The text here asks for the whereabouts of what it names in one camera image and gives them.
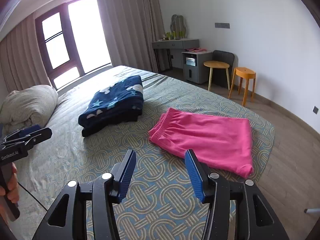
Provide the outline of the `person's left hand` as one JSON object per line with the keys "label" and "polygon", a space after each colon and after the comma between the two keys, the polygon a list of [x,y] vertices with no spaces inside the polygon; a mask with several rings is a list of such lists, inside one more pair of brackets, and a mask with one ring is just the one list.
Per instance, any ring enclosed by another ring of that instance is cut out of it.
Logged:
{"label": "person's left hand", "polygon": [[14,205],[20,200],[19,191],[18,191],[18,181],[17,181],[17,168],[14,163],[11,164],[11,177],[7,183],[8,193],[5,192],[5,189],[1,186],[0,195],[4,197],[7,195],[8,200],[10,200]]}

